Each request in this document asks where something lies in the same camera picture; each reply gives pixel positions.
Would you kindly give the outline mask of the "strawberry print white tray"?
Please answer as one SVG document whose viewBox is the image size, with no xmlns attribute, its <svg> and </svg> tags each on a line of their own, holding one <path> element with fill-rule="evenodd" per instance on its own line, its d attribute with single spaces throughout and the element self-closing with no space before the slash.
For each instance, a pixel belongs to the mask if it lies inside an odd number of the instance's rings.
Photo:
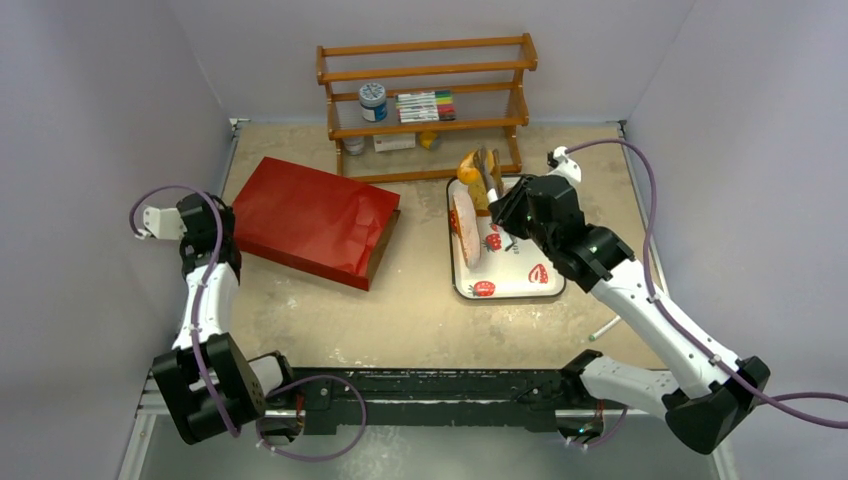
<svg viewBox="0 0 848 480">
<path fill-rule="evenodd" d="M 530 240 L 517 240 L 506 248 L 488 216 L 477 219 L 481 257 L 468 269 L 454 222 L 449 222 L 451 273 L 455 291 L 474 301 L 557 297 L 565 279 Z"/>
</svg>

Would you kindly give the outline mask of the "glazed orange fake pretzel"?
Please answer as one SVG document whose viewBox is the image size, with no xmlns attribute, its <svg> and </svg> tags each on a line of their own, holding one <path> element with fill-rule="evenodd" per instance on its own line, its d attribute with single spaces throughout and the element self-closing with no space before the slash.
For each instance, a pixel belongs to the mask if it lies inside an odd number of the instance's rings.
<svg viewBox="0 0 848 480">
<path fill-rule="evenodd" d="M 456 176 L 459 181 L 465 185 L 483 184 L 481 173 L 474 163 L 474 157 L 477 153 L 478 150 L 472 150 L 460 161 L 458 165 Z M 495 180 L 497 180 L 499 178 L 499 172 L 495 165 L 493 151 L 486 149 L 484 151 L 484 158 L 489 173 Z"/>
</svg>

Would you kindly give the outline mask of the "red paper bag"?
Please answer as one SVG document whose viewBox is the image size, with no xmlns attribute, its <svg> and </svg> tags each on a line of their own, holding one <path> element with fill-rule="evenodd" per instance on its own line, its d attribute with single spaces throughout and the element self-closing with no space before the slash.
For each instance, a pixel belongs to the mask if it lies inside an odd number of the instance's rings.
<svg viewBox="0 0 848 480">
<path fill-rule="evenodd" d="M 245 253 L 368 291 L 400 216 L 400 195 L 265 157 L 232 203 Z"/>
</svg>

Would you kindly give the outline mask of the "yellow fake bread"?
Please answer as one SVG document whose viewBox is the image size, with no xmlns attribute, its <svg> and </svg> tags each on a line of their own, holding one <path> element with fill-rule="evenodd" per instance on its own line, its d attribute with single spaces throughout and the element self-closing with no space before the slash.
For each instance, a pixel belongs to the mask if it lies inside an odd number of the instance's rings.
<svg viewBox="0 0 848 480">
<path fill-rule="evenodd" d="M 476 215 L 480 217 L 489 216 L 489 199 L 482 179 L 477 178 L 475 181 L 470 182 L 467 185 L 467 191 L 471 197 Z"/>
</svg>

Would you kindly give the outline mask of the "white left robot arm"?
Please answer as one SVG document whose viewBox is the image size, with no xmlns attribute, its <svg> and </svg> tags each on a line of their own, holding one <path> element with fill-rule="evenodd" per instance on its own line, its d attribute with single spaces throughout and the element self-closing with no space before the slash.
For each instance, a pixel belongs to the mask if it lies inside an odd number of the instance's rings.
<svg viewBox="0 0 848 480">
<path fill-rule="evenodd" d="M 242 268 L 233 209 L 217 196 L 191 193 L 173 208 L 146 208 L 143 220 L 154 238 L 178 241 L 187 286 L 177 337 L 151 367 L 182 440 L 239 435 L 267 403 L 292 405 L 298 382 L 287 359 L 272 352 L 249 360 L 229 331 Z"/>
</svg>

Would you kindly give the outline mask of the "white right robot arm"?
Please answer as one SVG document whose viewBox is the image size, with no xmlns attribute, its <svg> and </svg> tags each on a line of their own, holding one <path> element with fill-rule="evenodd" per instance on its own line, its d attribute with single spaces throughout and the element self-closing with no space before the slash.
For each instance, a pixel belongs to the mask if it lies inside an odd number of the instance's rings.
<svg viewBox="0 0 848 480">
<path fill-rule="evenodd" d="M 612 230 L 586 221 L 570 181 L 523 175 L 503 197 L 489 194 L 493 222 L 532 241 L 566 280 L 609 307 L 654 351 L 666 371 L 623 364 L 596 351 L 570 362 L 561 381 L 576 407 L 611 400 L 665 421 L 688 448 L 712 453 L 755 408 L 771 376 L 711 338 L 656 284 Z"/>
</svg>

